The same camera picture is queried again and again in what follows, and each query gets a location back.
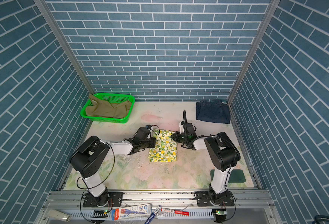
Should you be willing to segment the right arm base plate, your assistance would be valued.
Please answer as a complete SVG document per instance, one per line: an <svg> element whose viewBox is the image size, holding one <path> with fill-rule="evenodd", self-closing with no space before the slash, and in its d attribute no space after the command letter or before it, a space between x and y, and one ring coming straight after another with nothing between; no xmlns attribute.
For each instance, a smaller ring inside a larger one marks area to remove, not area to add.
<svg viewBox="0 0 329 224"><path fill-rule="evenodd" d="M234 198L230 191L221 194L215 194L212 191L196 191L193 195L199 207L235 205Z"/></svg>

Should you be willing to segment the dark blue denim skirt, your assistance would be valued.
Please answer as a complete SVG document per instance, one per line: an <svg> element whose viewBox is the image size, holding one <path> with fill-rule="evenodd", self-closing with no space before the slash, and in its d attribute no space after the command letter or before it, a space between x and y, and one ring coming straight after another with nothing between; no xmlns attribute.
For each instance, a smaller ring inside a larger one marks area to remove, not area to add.
<svg viewBox="0 0 329 224"><path fill-rule="evenodd" d="M196 103L196 119L204 122L229 124L230 108L220 99Z"/></svg>

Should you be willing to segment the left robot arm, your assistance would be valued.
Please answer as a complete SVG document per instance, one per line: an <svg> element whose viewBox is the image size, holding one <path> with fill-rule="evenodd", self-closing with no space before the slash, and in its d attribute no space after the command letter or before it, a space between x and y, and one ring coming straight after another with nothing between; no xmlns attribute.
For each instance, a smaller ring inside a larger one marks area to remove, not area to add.
<svg viewBox="0 0 329 224"><path fill-rule="evenodd" d="M123 141L103 141L97 136L88 138L70 157L72 167L80 173L85 183L84 190L98 199L105 195L107 190L101 180L99 169L107 153L113 155L133 155L146 148L154 148L156 139L151 134L155 133L151 125L140 127L131 138Z"/></svg>

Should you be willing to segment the yellow lemon print skirt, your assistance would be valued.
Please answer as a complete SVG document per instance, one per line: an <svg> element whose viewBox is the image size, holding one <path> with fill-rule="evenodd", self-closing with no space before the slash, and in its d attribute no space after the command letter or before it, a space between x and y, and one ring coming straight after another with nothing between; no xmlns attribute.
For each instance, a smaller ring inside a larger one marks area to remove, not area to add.
<svg viewBox="0 0 329 224"><path fill-rule="evenodd" d="M177 142L173 140L173 134L173 131L154 129L156 143L155 147L149 150L150 162L177 161Z"/></svg>

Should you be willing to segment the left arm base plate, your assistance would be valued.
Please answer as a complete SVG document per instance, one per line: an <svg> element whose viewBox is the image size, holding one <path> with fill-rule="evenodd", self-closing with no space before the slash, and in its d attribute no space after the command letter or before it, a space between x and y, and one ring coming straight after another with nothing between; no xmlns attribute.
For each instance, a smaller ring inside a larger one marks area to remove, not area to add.
<svg viewBox="0 0 329 224"><path fill-rule="evenodd" d="M94 197L90 193L86 192L82 197L83 207L120 207L123 199L123 192L103 192L99 197Z"/></svg>

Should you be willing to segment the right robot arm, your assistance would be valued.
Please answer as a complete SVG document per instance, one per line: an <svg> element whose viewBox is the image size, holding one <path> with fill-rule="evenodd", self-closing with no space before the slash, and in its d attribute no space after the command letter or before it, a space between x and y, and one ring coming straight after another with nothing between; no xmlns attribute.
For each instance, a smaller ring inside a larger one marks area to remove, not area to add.
<svg viewBox="0 0 329 224"><path fill-rule="evenodd" d="M214 177L209 187L212 196L223 196L228 192L228 183L233 168L241 160L240 153L225 132L216 135L198 136L196 127L191 123L179 123L179 132L171 138L182 147L193 151L205 150L215 166Z"/></svg>

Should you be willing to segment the olive khaki skirt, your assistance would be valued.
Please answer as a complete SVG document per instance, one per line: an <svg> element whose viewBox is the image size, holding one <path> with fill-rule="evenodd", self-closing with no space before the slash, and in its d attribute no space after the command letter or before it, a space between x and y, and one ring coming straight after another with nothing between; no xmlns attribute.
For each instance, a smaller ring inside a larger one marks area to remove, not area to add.
<svg viewBox="0 0 329 224"><path fill-rule="evenodd" d="M92 117L122 119L128 115L132 106L128 100L115 104L100 100L91 94L89 94L89 99L92 105L86 107L86 115Z"/></svg>

